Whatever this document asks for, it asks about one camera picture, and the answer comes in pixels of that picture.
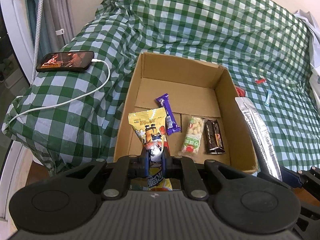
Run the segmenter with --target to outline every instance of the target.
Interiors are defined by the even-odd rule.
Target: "smartphone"
[[[88,69],[94,57],[93,51],[68,51],[49,53],[36,67],[38,72],[73,71],[82,72]]]

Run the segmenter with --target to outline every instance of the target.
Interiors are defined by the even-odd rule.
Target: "white cloth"
[[[298,10],[295,14],[308,27],[311,36],[309,40],[309,56],[312,75],[309,79],[313,94],[315,95],[318,113],[320,114],[320,30],[316,19],[310,12]]]

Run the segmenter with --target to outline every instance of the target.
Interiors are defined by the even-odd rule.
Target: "phone screen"
[[[93,59],[94,53],[92,51],[68,51],[47,54],[38,66],[38,70],[46,71],[46,69],[64,68],[70,71],[71,69],[84,69],[88,67]]]

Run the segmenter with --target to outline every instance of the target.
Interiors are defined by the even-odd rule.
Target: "white clip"
[[[56,31],[57,36],[62,35],[62,34],[64,34],[64,29]]]

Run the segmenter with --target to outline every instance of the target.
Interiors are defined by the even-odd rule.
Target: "teal curtain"
[[[27,12],[33,43],[35,42],[36,36],[36,16],[38,10],[38,2],[39,0],[27,0]],[[38,60],[41,60],[46,54],[51,52],[52,49],[47,33],[44,13],[42,13]]]

